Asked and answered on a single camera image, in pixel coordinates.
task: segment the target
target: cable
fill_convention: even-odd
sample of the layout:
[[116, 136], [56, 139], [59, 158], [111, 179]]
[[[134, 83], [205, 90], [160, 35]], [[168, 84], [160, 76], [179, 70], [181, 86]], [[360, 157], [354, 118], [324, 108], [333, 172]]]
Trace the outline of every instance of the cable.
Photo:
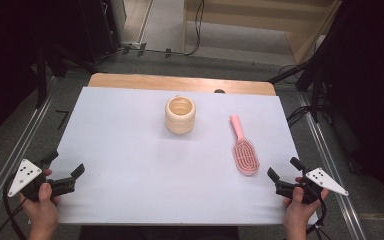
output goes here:
[[151, 53], [164, 53], [164, 54], [170, 54], [170, 55], [177, 55], [177, 56], [190, 56], [193, 55], [196, 51], [199, 50], [199, 46], [201, 44], [201, 23], [202, 23], [202, 16], [204, 15], [204, 7], [205, 7], [205, 1], [201, 0], [201, 3], [198, 6], [198, 9], [196, 11], [195, 15], [195, 32], [196, 32], [196, 44], [195, 48], [188, 52], [188, 53], [179, 53], [179, 52], [167, 52], [167, 51], [159, 51], [159, 50], [146, 50], [146, 49], [132, 49], [132, 48], [122, 48], [121, 51], [117, 51], [113, 54], [106, 55], [107, 57], [116, 55], [118, 53], [123, 53], [127, 49], [128, 51], [136, 51], [136, 52], [151, 52]]
[[319, 218], [319, 220], [316, 221], [316, 223], [313, 224], [313, 226], [311, 226], [310, 228], [307, 229], [307, 235], [310, 234], [312, 231], [316, 230], [316, 233], [317, 233], [317, 236], [319, 237], [319, 239], [321, 239], [321, 235], [320, 235], [320, 232], [321, 229], [320, 229], [320, 226], [323, 226], [323, 221], [326, 217], [326, 214], [327, 214], [327, 207], [326, 207], [326, 204], [322, 198], [322, 196], [320, 195], [320, 193], [316, 193], [313, 189], [311, 189], [308, 185], [305, 185], [304, 186], [306, 190], [308, 190], [311, 194], [313, 194], [313, 196], [316, 196], [317, 199], [320, 201], [320, 206], [321, 206], [321, 209], [322, 209], [322, 216]]
[[[281, 68], [277, 71], [277, 75], [280, 75], [280, 72], [281, 72], [284, 68], [286, 68], [286, 67], [298, 67], [298, 65], [285, 65], [285, 66], [281, 67]], [[288, 81], [286, 81], [285, 79], [282, 79], [282, 81], [285, 82], [285, 83], [287, 83], [287, 84], [295, 84], [295, 83], [293, 83], [293, 82], [288, 82]]]
[[[27, 198], [24, 198], [24, 200], [20, 203], [20, 205], [17, 206], [17, 208], [12, 212], [12, 216], [16, 216], [18, 213], [21, 212], [21, 210], [23, 210], [22, 206], [24, 204], [24, 202], [27, 200]], [[2, 223], [2, 225], [0, 226], [0, 233], [2, 232], [2, 230], [5, 228], [5, 226], [10, 222], [10, 219], [9, 217], [5, 220], [5, 222]]]
[[18, 226], [17, 222], [15, 221], [14, 215], [11, 212], [9, 202], [8, 202], [8, 195], [7, 195], [8, 186], [9, 186], [9, 183], [11, 182], [11, 180], [13, 180], [15, 178], [15, 174], [16, 173], [11, 174], [11, 176], [5, 182], [5, 185], [4, 185], [3, 190], [2, 190], [3, 202], [5, 205], [5, 211], [7, 212], [8, 218], [12, 223], [11, 226], [14, 229], [14, 232], [17, 234], [17, 236], [20, 240], [27, 240], [26, 236], [24, 236], [24, 234], [23, 234], [23, 231], [21, 231], [20, 226]]

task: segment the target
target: metal frame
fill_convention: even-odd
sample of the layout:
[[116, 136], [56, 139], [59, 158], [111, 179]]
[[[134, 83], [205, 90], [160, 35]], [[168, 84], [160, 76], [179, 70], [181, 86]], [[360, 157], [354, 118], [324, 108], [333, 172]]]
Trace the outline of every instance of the metal frame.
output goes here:
[[26, 128], [21, 134], [20, 139], [18, 140], [8, 160], [6, 161], [4, 167], [2, 168], [0, 172], [0, 200], [2, 198], [2, 188], [6, 179], [9, 177], [9, 175], [11, 175], [12, 172], [16, 171], [16, 169], [20, 165], [20, 162], [28, 146], [30, 145], [30, 142], [32, 141], [40, 123], [43, 120], [43, 117], [46, 114], [46, 111], [49, 108], [49, 105], [53, 99], [56, 89], [58, 88], [58, 85], [59, 85], [58, 79], [56, 77], [52, 77], [48, 84], [49, 94], [47, 98], [45, 99], [42, 107], [37, 108], [34, 111], [32, 117], [30, 118], [30, 121], [28, 122]]
[[[303, 93], [298, 92], [298, 98], [302, 106], [310, 106], [310, 102]], [[326, 144], [320, 125], [316, 123], [310, 113], [306, 114], [307, 122], [310, 127], [311, 133], [313, 134], [323, 164], [326, 168], [326, 172], [342, 187], [346, 189], [341, 176], [336, 168], [334, 159], [330, 154], [329, 147]], [[343, 196], [335, 193], [336, 199], [338, 200], [339, 207], [341, 208], [342, 215], [348, 226], [348, 230], [352, 239], [354, 240], [366, 240], [366, 235], [361, 226], [360, 220], [357, 216], [357, 212], [351, 202], [350, 197]]]

